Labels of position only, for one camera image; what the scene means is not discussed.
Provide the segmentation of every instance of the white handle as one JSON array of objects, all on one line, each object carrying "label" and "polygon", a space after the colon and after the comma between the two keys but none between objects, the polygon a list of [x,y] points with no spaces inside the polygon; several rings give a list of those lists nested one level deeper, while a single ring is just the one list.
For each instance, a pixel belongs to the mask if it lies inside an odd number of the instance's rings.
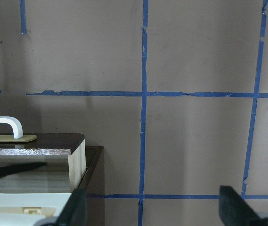
[{"label": "white handle", "polygon": [[18,119],[9,116],[0,116],[0,123],[9,124],[12,127],[14,139],[19,139],[23,136],[22,125]]}]

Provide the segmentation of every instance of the beige plate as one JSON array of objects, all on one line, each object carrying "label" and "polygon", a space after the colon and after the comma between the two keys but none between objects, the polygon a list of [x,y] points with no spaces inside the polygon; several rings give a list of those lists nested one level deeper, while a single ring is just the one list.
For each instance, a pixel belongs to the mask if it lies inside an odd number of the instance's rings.
[{"label": "beige plate", "polygon": [[0,143],[27,143],[36,140],[36,135],[23,135],[19,139],[14,139],[13,135],[0,135]]}]

